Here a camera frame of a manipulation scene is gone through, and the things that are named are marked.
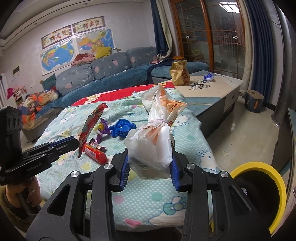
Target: bread in plastic bag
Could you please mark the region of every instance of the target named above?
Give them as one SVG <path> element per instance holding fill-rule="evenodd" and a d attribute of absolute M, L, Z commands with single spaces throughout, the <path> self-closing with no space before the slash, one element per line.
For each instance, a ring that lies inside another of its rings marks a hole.
<path fill-rule="evenodd" d="M 149 115 L 148 123 L 128 133 L 124 141 L 128 163 L 141 179 L 169 178 L 173 137 L 170 126 L 187 104 L 172 99 L 162 85 L 144 92 L 142 103 Z"/>

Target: table drawer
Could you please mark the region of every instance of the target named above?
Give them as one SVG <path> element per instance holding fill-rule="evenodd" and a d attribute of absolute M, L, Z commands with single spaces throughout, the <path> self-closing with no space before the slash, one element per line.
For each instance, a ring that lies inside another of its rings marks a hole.
<path fill-rule="evenodd" d="M 239 97 L 239 87 L 231 91 L 225 98 L 224 112 L 228 110 L 230 106 L 237 100 Z"/>

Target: gold paper bag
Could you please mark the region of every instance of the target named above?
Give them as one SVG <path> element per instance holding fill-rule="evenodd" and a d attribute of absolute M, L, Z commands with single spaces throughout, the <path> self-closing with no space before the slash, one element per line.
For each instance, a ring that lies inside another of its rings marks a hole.
<path fill-rule="evenodd" d="M 190 84 L 190 76 L 186 69 L 186 60 L 174 60 L 170 68 L 170 75 L 174 86 Z"/>

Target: glass door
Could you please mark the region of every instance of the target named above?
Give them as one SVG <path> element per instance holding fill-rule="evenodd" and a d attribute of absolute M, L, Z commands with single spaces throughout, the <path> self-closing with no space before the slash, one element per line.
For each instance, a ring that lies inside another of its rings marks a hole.
<path fill-rule="evenodd" d="M 178 20 L 180 52 L 187 61 L 211 65 L 209 36 L 202 4 L 199 0 L 176 0 L 173 4 Z"/>
<path fill-rule="evenodd" d="M 242 79 L 244 25 L 236 0 L 171 0 L 180 53 L 211 72 Z"/>
<path fill-rule="evenodd" d="M 214 72 L 242 79 L 244 29 L 236 1 L 204 0 L 213 40 Z"/>

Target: yellow pillow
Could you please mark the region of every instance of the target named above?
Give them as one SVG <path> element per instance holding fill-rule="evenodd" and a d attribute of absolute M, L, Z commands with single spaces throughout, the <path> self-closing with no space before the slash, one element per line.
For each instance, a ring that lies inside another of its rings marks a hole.
<path fill-rule="evenodd" d="M 97 47 L 96 59 L 109 56 L 111 54 L 111 47 Z"/>

